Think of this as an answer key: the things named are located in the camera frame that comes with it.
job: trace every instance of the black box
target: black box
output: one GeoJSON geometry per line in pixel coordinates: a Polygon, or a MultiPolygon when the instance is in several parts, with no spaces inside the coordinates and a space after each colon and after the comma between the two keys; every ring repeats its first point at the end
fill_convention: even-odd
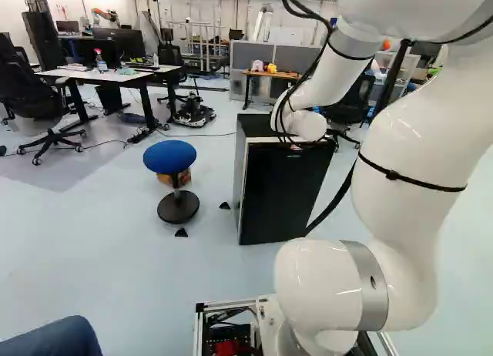
{"type": "Polygon", "coordinates": [[[232,206],[239,243],[304,237],[334,150],[332,141],[280,143],[270,114],[239,114],[232,206]]]}

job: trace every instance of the gray floor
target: gray floor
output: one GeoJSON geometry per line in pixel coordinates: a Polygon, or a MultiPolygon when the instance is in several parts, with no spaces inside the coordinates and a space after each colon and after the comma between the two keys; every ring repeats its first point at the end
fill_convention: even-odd
{"type": "MultiPolygon", "coordinates": [[[[166,94],[157,88],[150,92],[166,94]]],[[[235,131],[242,103],[229,101],[227,92],[201,94],[217,111],[217,120],[204,129],[173,127],[168,135],[235,131]]],[[[96,100],[89,86],[82,95],[96,100]]],[[[139,99],[137,92],[133,95],[139,99]]],[[[122,96],[132,102],[131,112],[140,111],[127,89],[122,96]]],[[[163,109],[156,112],[166,115],[163,109]]],[[[91,125],[86,142],[125,139],[132,131],[118,119],[101,119],[91,125]]],[[[83,154],[51,152],[42,168],[32,166],[30,157],[0,159],[0,338],[82,314],[93,323],[107,356],[189,355],[197,301],[273,290],[273,259],[280,245],[238,246],[230,212],[218,208],[232,194],[234,136],[177,138],[193,144],[198,154],[187,189],[199,196],[201,206],[186,225],[188,239],[173,237],[176,229],[157,217],[157,203],[169,188],[142,162],[145,148],[162,139],[156,133],[125,151],[111,143],[83,154]]],[[[9,148],[20,140],[0,129],[0,143],[9,148]]],[[[334,195],[355,156],[342,143],[312,216],[334,195]]],[[[490,150],[442,228],[436,314],[417,330],[392,334],[404,356],[493,351],[492,173],[490,150]]],[[[346,197],[312,237],[365,241],[369,233],[346,197]]]]}

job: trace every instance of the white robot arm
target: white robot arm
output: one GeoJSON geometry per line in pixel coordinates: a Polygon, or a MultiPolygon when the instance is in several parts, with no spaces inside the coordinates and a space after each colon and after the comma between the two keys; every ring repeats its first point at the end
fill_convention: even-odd
{"type": "Polygon", "coordinates": [[[373,240],[364,246],[303,238],[277,255],[277,300],[298,348],[312,356],[345,353],[356,331],[411,329],[433,314],[438,231],[493,143],[493,0],[340,0],[339,6],[316,71],[290,96],[290,106],[278,100],[273,129],[282,116],[287,132],[321,138],[325,119],[305,109],[342,98],[369,62],[352,58],[371,57],[386,35],[451,45],[438,77],[388,106],[364,139],[351,193],[373,240]]]}

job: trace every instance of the yellow object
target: yellow object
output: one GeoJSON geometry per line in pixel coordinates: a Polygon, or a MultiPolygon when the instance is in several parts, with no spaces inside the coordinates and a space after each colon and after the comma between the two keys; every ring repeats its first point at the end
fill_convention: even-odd
{"type": "Polygon", "coordinates": [[[267,72],[277,73],[277,65],[274,65],[273,63],[269,63],[269,65],[267,66],[267,72]]]}

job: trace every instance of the black chair backrest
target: black chair backrest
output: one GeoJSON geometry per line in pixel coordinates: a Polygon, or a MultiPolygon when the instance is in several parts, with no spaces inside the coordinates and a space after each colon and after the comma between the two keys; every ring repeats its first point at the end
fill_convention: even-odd
{"type": "Polygon", "coordinates": [[[326,117],[335,123],[359,123],[374,84],[375,76],[362,73],[339,102],[324,107],[326,117]]]}
{"type": "MultiPolygon", "coordinates": [[[[159,64],[160,65],[179,65],[184,66],[185,62],[182,58],[182,53],[179,46],[166,43],[163,47],[159,48],[158,51],[159,64]]],[[[185,69],[179,70],[176,74],[169,78],[170,82],[173,84],[179,84],[186,81],[185,69]]]]}
{"type": "Polygon", "coordinates": [[[21,47],[21,46],[15,46],[14,47],[14,50],[15,50],[15,53],[21,57],[22,59],[24,59],[24,62],[29,64],[29,58],[28,58],[28,55],[27,53],[25,52],[24,48],[21,47]]]}
{"type": "Polygon", "coordinates": [[[63,113],[57,93],[32,71],[14,45],[1,34],[0,101],[15,115],[26,118],[51,119],[63,113]]]}

